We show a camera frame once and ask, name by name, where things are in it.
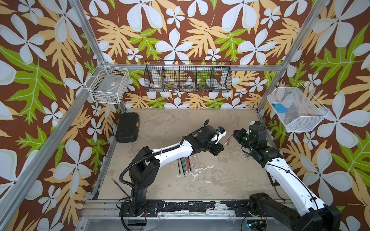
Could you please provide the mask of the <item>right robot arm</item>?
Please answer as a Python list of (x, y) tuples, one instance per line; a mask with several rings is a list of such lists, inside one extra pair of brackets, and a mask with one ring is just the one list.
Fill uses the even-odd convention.
[(282, 187), (295, 206), (292, 209), (266, 193), (249, 197), (249, 211), (273, 217), (292, 231), (338, 231), (341, 212), (317, 197), (291, 170), (279, 151), (267, 144), (265, 126), (255, 121), (246, 130), (233, 132), (234, 139)]

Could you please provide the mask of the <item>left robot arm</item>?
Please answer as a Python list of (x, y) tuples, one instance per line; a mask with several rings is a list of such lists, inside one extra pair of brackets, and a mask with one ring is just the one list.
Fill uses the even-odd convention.
[(213, 128), (204, 124), (181, 141), (161, 149), (143, 147), (119, 176), (122, 184), (130, 187), (129, 213), (135, 217), (144, 213), (148, 187), (155, 181), (161, 167), (181, 158), (201, 152), (217, 156), (224, 150), (220, 140), (227, 134), (223, 127)]

